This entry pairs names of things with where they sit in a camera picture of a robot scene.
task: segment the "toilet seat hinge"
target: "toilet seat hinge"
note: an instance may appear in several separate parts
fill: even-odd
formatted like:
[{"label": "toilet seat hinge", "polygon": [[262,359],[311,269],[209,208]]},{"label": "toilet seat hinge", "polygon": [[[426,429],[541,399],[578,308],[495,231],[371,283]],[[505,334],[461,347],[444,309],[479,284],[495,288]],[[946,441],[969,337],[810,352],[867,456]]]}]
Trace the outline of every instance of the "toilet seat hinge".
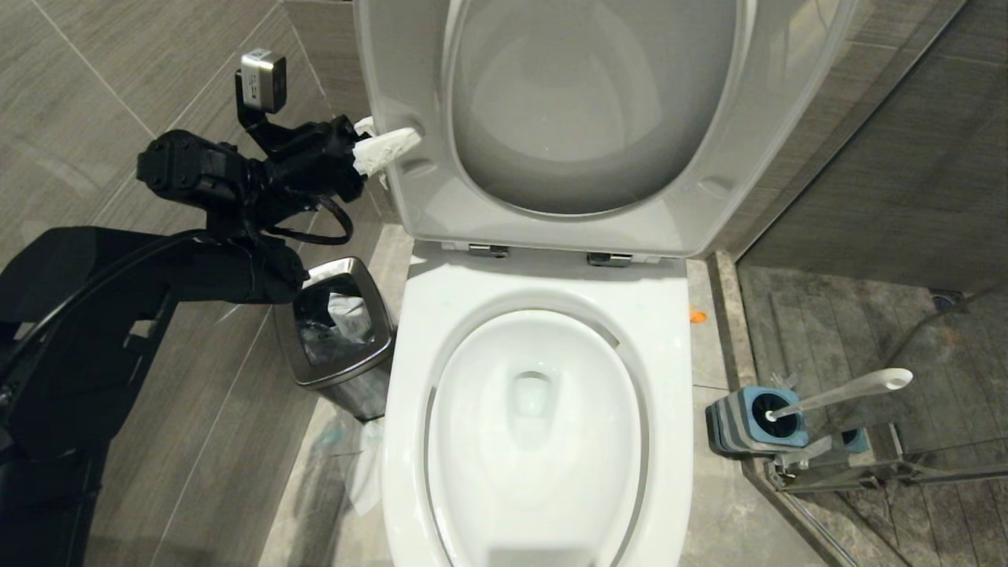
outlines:
[{"label": "toilet seat hinge", "polygon": [[626,267],[633,262],[633,254],[610,254],[609,252],[589,252],[588,263],[601,267]]},{"label": "toilet seat hinge", "polygon": [[469,253],[488,258],[506,258],[511,252],[507,246],[499,244],[470,244]]}]

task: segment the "floor tile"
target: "floor tile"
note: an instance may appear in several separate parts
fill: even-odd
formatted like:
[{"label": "floor tile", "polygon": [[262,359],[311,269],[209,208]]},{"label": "floor tile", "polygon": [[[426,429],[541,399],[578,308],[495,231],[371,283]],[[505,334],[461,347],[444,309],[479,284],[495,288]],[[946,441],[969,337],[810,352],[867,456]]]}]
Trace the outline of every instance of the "floor tile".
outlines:
[{"label": "floor tile", "polygon": [[694,387],[694,494],[682,567],[811,567],[823,559],[742,475],[711,452],[704,409],[727,390]]},{"label": "floor tile", "polygon": [[112,442],[86,565],[150,564],[265,317],[262,306],[178,307],[129,419]]}]

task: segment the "toilet brush holder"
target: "toilet brush holder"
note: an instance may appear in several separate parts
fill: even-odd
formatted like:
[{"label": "toilet brush holder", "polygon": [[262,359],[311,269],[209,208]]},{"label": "toilet brush holder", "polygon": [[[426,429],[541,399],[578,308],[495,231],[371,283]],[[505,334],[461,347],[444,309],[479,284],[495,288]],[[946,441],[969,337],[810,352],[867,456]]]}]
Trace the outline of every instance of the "toilet brush holder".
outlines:
[{"label": "toilet brush holder", "polygon": [[731,395],[738,396],[742,414],[738,419],[751,439],[783,447],[808,445],[808,428],[805,426],[804,413],[799,412],[772,422],[766,418],[768,412],[800,402],[801,399],[794,391],[779,387],[749,385]]},{"label": "toilet brush holder", "polygon": [[852,455],[858,455],[868,450],[868,435],[864,428],[845,431],[841,438],[844,441],[844,449],[847,449],[847,452]]}]

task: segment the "tile grout line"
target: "tile grout line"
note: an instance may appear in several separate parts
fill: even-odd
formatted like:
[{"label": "tile grout line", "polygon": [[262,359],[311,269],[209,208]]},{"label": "tile grout line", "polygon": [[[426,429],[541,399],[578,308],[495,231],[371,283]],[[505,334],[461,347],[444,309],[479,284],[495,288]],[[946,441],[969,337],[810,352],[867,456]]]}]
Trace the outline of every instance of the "tile grout line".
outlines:
[{"label": "tile grout line", "polygon": [[[270,14],[272,14],[273,11],[276,10],[276,7],[279,5],[280,5],[279,2],[276,2],[273,4],[272,7],[270,7],[268,11],[266,11],[266,14],[262,16],[262,19],[260,19],[259,22],[252,27],[252,30],[249,31],[248,34],[241,41],[238,42],[239,48],[241,48],[242,43],[248,41],[249,38],[252,37],[252,35],[256,31],[258,31],[260,27],[262,27],[262,24],[266,22],[266,19],[269,18]],[[207,91],[207,89],[209,89],[210,86],[214,84],[214,81],[216,81],[217,78],[220,77],[221,72],[224,71],[224,69],[227,68],[228,65],[231,64],[231,62],[237,55],[238,51],[231,51],[230,53],[228,53],[228,56],[224,60],[224,63],[221,64],[221,67],[217,68],[217,71],[214,72],[214,75],[212,75],[211,78],[203,85],[203,87],[196,94],[196,96],[194,96],[193,99],[190,100],[190,102],[185,105],[185,108],[183,108],[181,112],[178,113],[178,116],[175,116],[175,119],[172,120],[170,124],[168,124],[166,130],[170,130],[174,128],[176,124],[178,124],[178,121],[181,120],[182,117],[185,116],[185,113],[188,112],[190,109],[193,108],[193,105],[196,104],[196,101],[200,100],[200,97],[202,97],[203,94]]]},{"label": "tile grout line", "polygon": [[200,447],[200,452],[197,453],[196,459],[193,461],[193,466],[190,468],[188,474],[185,476],[185,482],[182,484],[182,489],[178,492],[178,498],[175,499],[175,505],[171,508],[171,514],[168,515],[168,521],[164,525],[164,530],[161,532],[161,537],[157,541],[157,547],[154,548],[154,553],[150,557],[150,565],[153,567],[154,563],[157,561],[157,554],[161,551],[161,545],[164,543],[165,538],[168,536],[168,530],[171,529],[171,524],[175,519],[175,514],[178,512],[178,506],[182,503],[182,497],[185,496],[185,490],[188,488],[190,481],[193,480],[193,475],[196,474],[196,469],[200,465],[200,459],[203,457],[204,451],[207,450],[207,445],[210,443],[210,437],[214,434],[214,429],[217,428],[217,422],[221,419],[221,414],[224,413],[224,407],[228,403],[228,399],[231,398],[231,391],[235,388],[235,384],[238,383],[238,378],[242,375],[242,371],[245,369],[245,364],[248,363],[249,358],[252,356],[252,350],[255,347],[256,341],[259,340],[259,335],[262,334],[262,330],[266,327],[266,321],[269,320],[269,310],[263,315],[262,322],[259,323],[259,329],[256,330],[255,336],[252,338],[252,343],[249,345],[248,350],[245,352],[245,358],[242,359],[241,365],[238,366],[238,371],[235,372],[235,377],[231,379],[231,385],[228,386],[228,392],[224,394],[224,400],[221,402],[221,407],[217,410],[217,415],[214,416],[214,421],[210,425],[210,429],[207,431],[207,437],[203,440],[203,445]]},{"label": "tile grout line", "polygon": [[326,89],[322,86],[322,80],[319,79],[319,72],[314,69],[314,64],[311,63],[311,58],[308,56],[308,50],[304,47],[304,42],[301,41],[301,32],[297,31],[297,26],[294,25],[294,20],[290,18],[290,14],[286,14],[287,22],[290,24],[290,29],[294,31],[294,39],[297,40],[297,45],[301,48],[301,53],[304,54],[304,61],[308,63],[308,69],[311,70],[311,77],[314,77],[316,85],[319,87],[319,92],[322,93],[322,100],[326,101],[326,107],[329,108],[331,115],[335,115],[336,111],[333,110],[333,103],[329,100],[329,95],[326,94]]},{"label": "tile grout line", "polygon": [[[316,213],[311,215],[311,221],[308,223],[308,227],[304,229],[304,234],[311,234],[311,229],[314,228],[314,222],[319,220],[319,215],[321,214],[322,211],[316,211]],[[305,242],[303,240],[298,240],[297,249],[295,249],[294,252],[297,252],[297,254],[300,255],[301,249],[304,248],[304,244]]]},{"label": "tile grout line", "polygon": [[104,215],[105,212],[109,210],[109,207],[111,207],[112,204],[116,201],[116,199],[119,198],[119,195],[122,194],[124,191],[126,191],[126,188],[129,186],[129,183],[133,181],[133,179],[135,178],[136,178],[136,167],[133,167],[133,169],[131,169],[130,175],[126,176],[126,179],[123,180],[123,183],[119,184],[119,187],[117,187],[116,190],[112,193],[112,196],[105,201],[105,204],[102,205],[102,208],[99,209],[97,213],[95,213],[95,216],[91,218],[88,224],[96,224],[98,222],[98,219],[102,218],[102,215]]},{"label": "tile grout line", "polygon": [[165,131],[173,129],[175,125],[178,124],[178,121],[185,116],[185,113],[188,112],[191,108],[193,108],[193,106],[196,104],[196,101],[200,100],[200,97],[202,97],[203,94],[207,92],[207,89],[209,89],[210,86],[214,84],[214,81],[217,80],[217,78],[221,75],[221,72],[228,67],[228,64],[231,63],[231,61],[235,58],[237,53],[238,51],[231,51],[230,53],[228,53],[228,58],[224,60],[224,63],[221,64],[221,67],[217,68],[217,71],[214,72],[214,75],[211,76],[210,80],[207,81],[207,83],[204,84],[204,86],[200,89],[200,91],[196,94],[196,96],[194,96],[193,99],[185,104],[185,108],[183,108],[181,112],[178,113],[178,116],[175,116],[175,119],[172,120],[170,124],[168,124],[168,127],[164,129]]},{"label": "tile grout line", "polygon": [[[35,5],[35,6],[36,6],[36,7],[37,7],[37,8],[39,9],[39,10],[42,10],[42,8],[41,8],[41,7],[40,7],[40,6],[38,5],[38,2],[37,2],[37,0],[31,0],[31,3],[32,3],[32,4],[34,4],[34,5]],[[257,23],[257,24],[256,24],[256,25],[255,25],[255,26],[254,26],[254,27],[252,28],[252,31],[250,31],[250,32],[249,32],[249,34],[248,34],[248,35],[247,35],[247,36],[246,36],[246,37],[245,37],[244,39],[242,39],[241,43],[239,43],[239,46],[240,46],[240,45],[241,45],[242,43],[244,43],[245,41],[247,41],[247,40],[248,40],[248,38],[249,38],[249,37],[251,37],[251,36],[252,36],[252,34],[253,34],[253,33],[255,33],[255,31],[256,31],[257,29],[259,29],[259,27],[260,27],[260,26],[261,26],[261,25],[262,25],[262,24],[263,24],[263,23],[264,23],[264,22],[266,21],[266,18],[268,18],[268,17],[269,17],[269,15],[273,13],[273,10],[275,10],[277,6],[279,6],[279,2],[277,2],[277,3],[273,4],[273,7],[272,7],[272,8],[270,8],[270,9],[269,9],[269,11],[267,11],[267,12],[266,12],[266,15],[264,15],[264,16],[262,17],[262,19],[261,19],[261,20],[259,20],[259,23]],[[49,21],[49,23],[51,23],[51,24],[52,24],[52,26],[53,26],[53,27],[56,27],[56,24],[55,24],[55,22],[54,22],[54,21],[53,21],[53,20],[52,20],[51,18],[49,18],[49,17],[48,17],[48,14],[46,14],[46,13],[45,13],[44,11],[42,11],[42,15],[43,15],[43,16],[45,16],[45,19],[47,19],[47,20]],[[59,34],[60,34],[60,35],[61,35],[61,36],[64,37],[64,39],[66,39],[66,40],[67,40],[67,42],[68,42],[68,43],[70,43],[70,38],[68,38],[68,37],[67,37],[67,35],[66,35],[66,34],[64,34],[64,33],[62,33],[62,31],[61,31],[61,30],[60,30],[60,29],[59,29],[58,27],[56,27],[56,31],[57,31],[57,32],[59,32]],[[82,60],[84,60],[84,55],[83,55],[83,54],[82,54],[82,53],[81,53],[80,51],[78,51],[78,50],[77,50],[77,48],[76,48],[76,47],[74,46],[74,44],[73,44],[73,43],[71,43],[71,48],[73,48],[73,49],[74,49],[74,51],[75,51],[75,52],[77,52],[77,54],[78,54],[78,55],[79,55],[79,56],[80,56],[80,58],[81,58]],[[209,89],[209,88],[210,88],[210,86],[214,84],[214,81],[216,81],[216,80],[217,80],[217,78],[218,78],[218,77],[219,77],[219,76],[221,75],[221,72],[222,72],[222,71],[224,71],[224,70],[225,70],[225,69],[226,69],[226,68],[228,67],[228,64],[230,64],[230,63],[231,63],[231,61],[232,61],[232,60],[233,60],[233,59],[234,59],[234,58],[235,58],[235,56],[236,56],[237,54],[238,54],[238,51],[231,51],[230,53],[228,53],[228,56],[227,56],[227,59],[226,59],[226,60],[224,61],[224,63],[223,63],[223,64],[221,64],[221,67],[217,68],[217,71],[216,71],[216,72],[214,72],[214,75],[213,75],[213,76],[212,76],[212,77],[211,77],[211,78],[210,78],[210,79],[209,79],[209,80],[208,80],[208,81],[207,81],[207,82],[206,82],[206,83],[204,84],[204,86],[203,86],[203,87],[201,87],[201,88],[200,88],[200,91],[199,91],[199,92],[197,92],[197,94],[196,94],[196,95],[195,95],[195,96],[194,96],[194,97],[193,97],[193,98],[192,98],[192,99],[190,100],[190,102],[188,102],[188,103],[187,103],[187,104],[185,105],[185,108],[182,108],[181,112],[179,112],[179,113],[178,113],[178,115],[177,115],[177,116],[175,116],[175,118],[174,118],[174,119],[173,119],[173,120],[171,121],[171,123],[170,123],[170,124],[168,124],[168,126],[167,126],[167,127],[165,128],[165,131],[167,131],[167,130],[171,130],[172,128],[174,128],[174,127],[175,127],[175,126],[176,126],[176,125],[178,124],[178,121],[179,121],[179,120],[181,120],[181,119],[182,119],[182,117],[184,117],[184,116],[185,116],[185,113],[186,113],[186,112],[188,112],[191,108],[193,108],[193,105],[195,105],[195,104],[196,104],[196,102],[197,102],[198,100],[200,100],[200,97],[202,97],[202,96],[203,96],[203,94],[204,94],[205,92],[207,92],[207,89]],[[87,64],[87,65],[88,65],[88,68],[89,68],[89,69],[91,69],[91,70],[92,70],[92,71],[93,71],[93,72],[95,73],[95,75],[98,75],[98,71],[96,71],[96,70],[95,70],[95,68],[91,67],[91,65],[90,65],[90,64],[88,64],[88,61],[87,61],[87,60],[84,60],[84,62],[85,62],[85,64]],[[112,87],[110,87],[110,86],[109,86],[109,84],[108,84],[108,83],[106,83],[106,82],[105,82],[105,81],[104,81],[104,80],[102,79],[102,77],[101,77],[100,75],[98,76],[98,78],[99,78],[99,80],[101,80],[101,81],[102,81],[102,84],[103,84],[103,85],[105,85],[105,86],[106,86],[106,88],[108,88],[108,89],[109,89],[110,91],[112,91]],[[120,102],[120,103],[122,103],[122,104],[123,104],[123,106],[126,106],[126,103],[125,103],[125,101],[123,101],[123,100],[122,100],[121,98],[119,98],[119,96],[118,96],[118,95],[116,95],[114,91],[112,92],[112,94],[113,94],[113,95],[114,95],[114,96],[116,97],[116,99],[117,99],[117,100],[119,100],[119,102]],[[130,114],[132,114],[132,115],[133,115],[133,117],[137,119],[137,121],[140,121],[140,118],[139,118],[139,117],[138,117],[138,116],[137,116],[137,115],[136,115],[135,113],[133,113],[133,111],[132,111],[132,110],[131,110],[131,109],[130,109],[130,108],[128,107],[128,106],[126,106],[126,109],[130,111]],[[148,134],[150,134],[150,137],[151,137],[152,139],[153,139],[153,138],[156,138],[156,137],[157,137],[156,135],[154,135],[154,133],[153,133],[152,131],[150,131],[150,129],[149,129],[149,128],[147,128],[147,126],[146,126],[145,124],[143,124],[143,122],[142,122],[142,121],[140,121],[140,124],[141,124],[141,125],[142,125],[142,126],[144,127],[144,129],[145,129],[145,130],[147,130],[147,133],[148,133]],[[97,213],[95,214],[95,216],[94,216],[94,217],[93,217],[93,218],[91,219],[91,223],[92,223],[92,224],[94,224],[94,223],[95,223],[95,222],[96,222],[96,221],[97,221],[97,220],[98,220],[99,218],[101,218],[101,216],[102,216],[103,214],[105,214],[105,212],[106,212],[106,211],[108,211],[109,207],[111,207],[111,206],[112,206],[112,204],[113,204],[113,203],[114,203],[114,202],[116,201],[116,199],[118,199],[118,198],[119,198],[119,196],[120,196],[120,195],[121,195],[121,194],[123,193],[123,191],[125,191],[125,190],[126,190],[127,186],[129,186],[129,182],[130,182],[130,181],[131,181],[131,180],[132,180],[132,179],[133,179],[133,178],[134,178],[135,176],[136,176],[136,168],[134,168],[134,169],[133,169],[133,173],[132,173],[132,174],[131,174],[130,176],[128,176],[128,177],[127,177],[127,178],[126,178],[125,180],[123,180],[123,183],[122,183],[122,184],[120,184],[118,188],[116,188],[116,191],[115,191],[115,192],[114,192],[114,193],[112,194],[112,196],[111,196],[111,197],[110,197],[110,198],[109,198],[109,199],[108,199],[108,200],[107,200],[107,201],[105,202],[105,204],[104,204],[104,205],[102,205],[102,208],[101,208],[101,209],[100,209],[100,210],[99,210],[99,211],[98,211],[98,212],[97,212]]]},{"label": "tile grout line", "polygon": [[374,192],[367,191],[367,186],[364,187],[364,190],[365,190],[364,192],[368,194],[368,198],[371,199],[371,207],[375,210],[375,213],[378,215],[378,220],[381,221],[382,224],[385,224],[385,219],[383,218],[385,215],[382,214],[381,207],[378,206],[378,201],[375,199]]},{"label": "tile grout line", "polygon": [[727,387],[721,387],[721,386],[716,386],[716,385],[692,384],[692,387],[703,387],[705,389],[716,389],[718,391],[731,391],[731,389],[729,389]]},{"label": "tile grout line", "polygon": [[255,26],[252,27],[252,30],[249,31],[245,35],[245,37],[243,37],[242,40],[238,42],[238,46],[241,47],[242,43],[251,39],[252,36],[255,35],[255,32],[259,31],[259,28],[262,27],[262,24],[266,23],[266,20],[269,19],[269,16],[272,15],[273,12],[276,11],[276,8],[278,8],[279,6],[280,6],[280,0],[276,0],[276,2],[273,2],[273,5],[269,8],[269,11],[266,12],[266,15],[262,16],[262,19],[259,20],[259,23],[255,24]]},{"label": "tile grout line", "polygon": [[970,540],[970,550],[973,551],[973,560],[977,565],[980,565],[980,556],[977,555],[977,543],[973,539],[973,530],[970,529],[969,513],[966,509],[966,505],[963,504],[963,484],[957,482],[953,485],[956,487],[956,500],[959,501],[959,509],[963,513],[963,524],[966,526],[966,537]]},{"label": "tile grout line", "polygon": [[70,37],[68,37],[67,34],[64,33],[64,30],[59,29],[59,26],[56,25],[55,20],[49,17],[49,14],[42,9],[42,7],[38,4],[38,1],[31,0],[31,3],[35,6],[36,9],[38,9],[38,12],[42,14],[42,17],[49,22],[49,25],[52,26],[52,29],[55,29],[56,33],[58,33],[59,36],[62,37],[65,41],[67,41],[67,44],[70,45],[70,48],[73,49],[75,53],[77,53],[77,56],[81,58],[81,61],[84,62],[84,65],[88,66],[88,69],[90,69],[91,72],[95,74],[95,77],[97,77],[98,80],[102,83],[102,85],[104,85],[105,88],[109,91],[109,93],[112,94],[113,98],[119,101],[119,104],[123,105],[123,108],[126,109],[126,112],[129,112],[130,116],[132,116],[137,121],[137,123],[140,124],[140,127],[143,128],[148,135],[150,135],[151,139],[157,137],[154,135],[154,132],[151,131],[151,129],[148,128],[147,125],[143,123],[143,120],[140,119],[140,117],[136,114],[136,112],[133,112],[133,109],[130,108],[128,104],[126,104],[126,101],[124,101],[122,97],[119,96],[119,93],[116,93],[115,89],[112,88],[112,85],[109,85],[108,81],[106,81],[105,78],[102,77],[102,74],[98,73],[98,70],[95,69],[95,66],[91,65],[91,62],[89,62],[88,59],[84,56],[84,53],[81,52],[81,49],[78,49],[77,45],[75,45],[74,42],[70,40]]}]

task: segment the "wall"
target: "wall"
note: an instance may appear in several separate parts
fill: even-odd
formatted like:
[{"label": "wall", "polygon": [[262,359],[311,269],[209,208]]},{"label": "wall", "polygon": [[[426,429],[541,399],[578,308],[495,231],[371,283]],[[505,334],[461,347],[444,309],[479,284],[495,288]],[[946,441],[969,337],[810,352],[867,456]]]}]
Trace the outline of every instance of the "wall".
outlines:
[{"label": "wall", "polygon": [[[241,52],[287,55],[289,102],[278,122],[332,115],[274,0],[7,0],[0,43],[0,265],[54,226],[201,226],[203,213],[133,180],[136,153],[185,128],[262,157],[235,118]],[[346,92],[365,100],[360,84]],[[371,255],[381,229],[375,201],[365,196],[348,210],[353,242],[305,245],[306,264]],[[312,221],[314,232],[339,233],[324,216],[291,225]],[[180,306],[112,445],[88,565],[255,564],[316,401],[291,383],[266,315]]]},{"label": "wall", "polygon": [[[340,0],[287,0],[283,6],[297,29],[334,113],[346,114],[355,122],[370,116],[357,53],[354,4]],[[382,222],[401,224],[391,194],[381,184],[372,180],[367,194]]]},{"label": "wall", "polygon": [[741,257],[899,83],[965,1],[860,0],[822,88],[709,251],[723,249],[736,260]]},{"label": "wall", "polygon": [[978,292],[1008,279],[1008,3],[972,0],[745,256]]}]

